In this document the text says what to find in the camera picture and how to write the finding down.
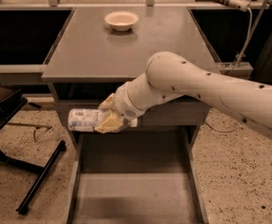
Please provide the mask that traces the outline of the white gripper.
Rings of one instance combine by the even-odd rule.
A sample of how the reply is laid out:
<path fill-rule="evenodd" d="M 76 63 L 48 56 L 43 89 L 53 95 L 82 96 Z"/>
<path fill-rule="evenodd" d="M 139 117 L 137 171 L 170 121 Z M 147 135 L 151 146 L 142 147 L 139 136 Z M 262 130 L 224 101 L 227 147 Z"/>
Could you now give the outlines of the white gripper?
<path fill-rule="evenodd" d="M 115 93 L 111 93 L 98 108 L 109 110 L 101 113 L 98 124 L 94 127 L 99 133 L 117 133 L 123 126 L 123 119 L 133 120 L 144 114 L 144 111 L 135 107 L 129 98 L 127 83 L 120 86 Z"/>

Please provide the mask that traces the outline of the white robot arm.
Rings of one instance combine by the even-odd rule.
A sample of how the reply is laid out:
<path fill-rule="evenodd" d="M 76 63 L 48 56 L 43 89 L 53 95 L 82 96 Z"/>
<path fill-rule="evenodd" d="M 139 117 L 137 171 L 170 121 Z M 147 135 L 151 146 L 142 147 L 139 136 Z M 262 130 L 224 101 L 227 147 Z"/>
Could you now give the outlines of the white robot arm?
<path fill-rule="evenodd" d="M 272 140 L 272 86 L 206 71 L 175 53 L 162 51 L 145 72 L 121 85 L 98 108 L 106 116 L 94 129 L 116 133 L 156 105 L 190 96 Z"/>

